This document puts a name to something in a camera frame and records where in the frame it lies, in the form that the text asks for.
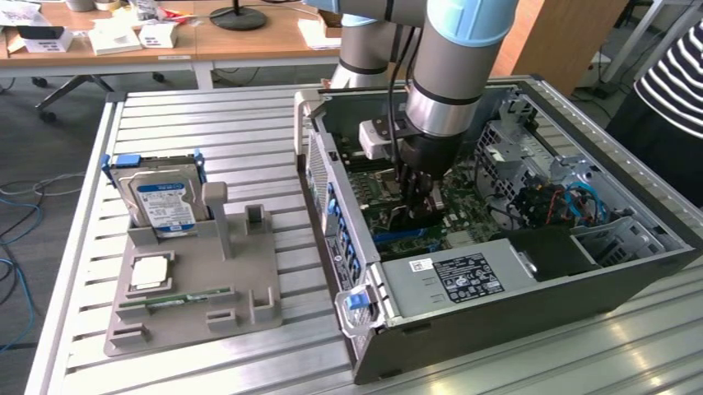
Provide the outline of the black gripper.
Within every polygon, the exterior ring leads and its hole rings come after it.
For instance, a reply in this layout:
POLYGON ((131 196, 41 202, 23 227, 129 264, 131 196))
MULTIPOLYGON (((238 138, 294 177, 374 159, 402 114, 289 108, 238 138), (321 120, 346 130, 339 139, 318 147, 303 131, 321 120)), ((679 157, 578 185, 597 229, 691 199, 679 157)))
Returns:
POLYGON ((462 135, 435 137, 421 133, 403 138, 401 144, 402 179, 425 175, 433 181, 439 181, 454 166, 458 149, 462 145, 462 135))

